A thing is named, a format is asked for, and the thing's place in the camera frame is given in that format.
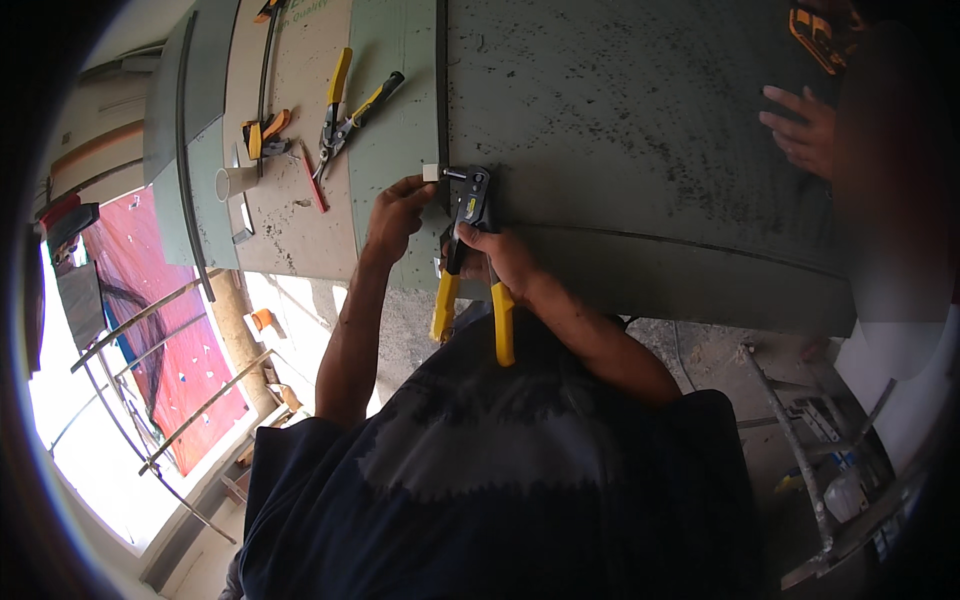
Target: hand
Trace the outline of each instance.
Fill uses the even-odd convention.
[[[510,295],[517,304],[527,304],[536,282],[546,273],[537,265],[533,255],[527,250],[515,235],[510,231],[502,233],[486,233],[478,228],[461,223],[457,226],[460,241],[471,248],[484,252],[490,257],[493,270],[500,277],[504,285],[510,290]],[[486,269],[479,267],[476,260],[468,255],[465,263],[470,263],[470,273],[485,274]],[[489,274],[481,278],[490,281]]]
[[[410,236],[423,225],[423,207],[436,192],[435,184],[423,184],[422,175],[403,178],[380,192],[373,201],[364,252],[387,264],[396,263],[407,252]]]
[[[807,120],[802,124],[772,112],[760,113],[760,123],[773,130],[774,141],[784,151],[786,159],[801,169],[831,181],[836,111],[817,100],[807,86],[804,86],[803,98],[772,85],[763,87],[763,95]]]

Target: hand riveter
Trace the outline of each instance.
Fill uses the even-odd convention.
[[[466,172],[456,167],[443,169],[443,175],[459,182],[460,191],[457,200],[457,218],[453,222],[453,235],[446,252],[446,267],[440,273],[440,287],[437,290],[437,305],[430,326],[430,339],[446,342],[452,334],[453,301],[460,287],[460,269],[470,248],[460,241],[457,226],[467,223],[487,233],[499,233],[491,208],[491,176],[483,167],[470,165]],[[490,270],[490,292],[493,298],[493,330],[496,336],[496,362],[501,367],[514,364],[514,299],[493,270],[490,257],[487,256]]]

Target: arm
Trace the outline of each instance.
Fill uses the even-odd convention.
[[[514,301],[540,317],[597,378],[651,407],[681,396],[677,382],[653,352],[566,291],[510,232],[484,233],[467,225],[460,225],[457,232],[461,241],[490,256]]]
[[[376,381],[380,315],[391,267],[420,229],[420,214],[436,191],[408,177],[376,197],[367,244],[360,251],[347,299],[317,371],[317,417],[344,429],[363,422]]]

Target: red tarp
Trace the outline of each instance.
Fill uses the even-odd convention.
[[[146,188],[101,206],[100,221],[83,232],[90,260],[107,284],[104,301],[123,323],[142,309],[194,279],[192,267],[168,265],[163,259],[156,226],[153,188]],[[178,326],[204,312],[199,289],[160,308],[125,334],[139,356]],[[148,403],[155,402],[153,422],[169,436],[232,379],[227,362],[203,318],[177,334],[133,370],[137,387]],[[234,387],[218,399],[171,446],[180,472],[186,475],[246,413],[247,405]]]

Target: white block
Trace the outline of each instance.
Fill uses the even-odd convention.
[[[423,180],[424,180],[424,181],[439,181],[439,180],[440,180],[440,165],[439,165],[439,164],[425,164],[425,165],[423,165]]]

